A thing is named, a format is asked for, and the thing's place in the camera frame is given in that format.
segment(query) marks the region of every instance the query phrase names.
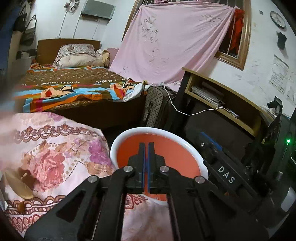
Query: white bucket rim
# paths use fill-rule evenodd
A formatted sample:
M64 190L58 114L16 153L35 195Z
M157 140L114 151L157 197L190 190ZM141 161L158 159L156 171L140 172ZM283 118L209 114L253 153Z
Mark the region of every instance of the white bucket rim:
M208 170L207 170L205 164L203 163L202 156L199 154L199 152L192 145L190 145L187 141L185 141L184 139L182 139L181 137L179 137L173 133L170 133L170 132L162 130L162 129L152 128L152 127L132 128L132 129L122 132L119 136L116 137L116 139L114 140L114 142L111 146L111 150L110 150L110 159L116 169L118 169L117 151L118 151L118 148L120 147L121 143L124 140L126 140L128 137L138 135L138 134L155 134L155 135L166 137L166 138L182 145L196 160L196 162L200 168L200 175L206 179L209 178Z

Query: pillow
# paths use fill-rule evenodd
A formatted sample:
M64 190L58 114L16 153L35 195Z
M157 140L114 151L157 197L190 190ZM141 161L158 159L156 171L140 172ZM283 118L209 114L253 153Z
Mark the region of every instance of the pillow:
M67 44L59 49L53 67L58 67L57 63L62 57L74 54L87 54L96 57L96 52L94 51L94 46L92 44Z
M57 66L60 69L75 68L79 66L101 66L109 67L110 54L107 50L102 53L97 51L96 57L88 54L75 54L62 57L58 62Z

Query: cap hanging on wall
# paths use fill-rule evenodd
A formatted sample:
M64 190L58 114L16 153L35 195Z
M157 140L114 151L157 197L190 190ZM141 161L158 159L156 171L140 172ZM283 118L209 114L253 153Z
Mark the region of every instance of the cap hanging on wall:
M279 39L278 39L278 47L280 49L284 50L287 37L285 35L283 35L282 33L280 33L280 32L277 32L277 35L279 37Z

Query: pink curtain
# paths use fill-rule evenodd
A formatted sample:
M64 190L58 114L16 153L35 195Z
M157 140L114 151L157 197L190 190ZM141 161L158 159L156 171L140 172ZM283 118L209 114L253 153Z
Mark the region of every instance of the pink curtain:
M155 85L180 81L182 67L199 72L214 58L233 14L208 2L142 6L109 70Z

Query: wooden headboard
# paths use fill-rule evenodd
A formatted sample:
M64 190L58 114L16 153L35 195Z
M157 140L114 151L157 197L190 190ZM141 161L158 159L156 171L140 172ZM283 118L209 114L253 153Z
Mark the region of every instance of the wooden headboard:
M92 44L97 51L100 41L88 39L43 39L38 41L36 61L39 64L52 64L59 49L66 44Z

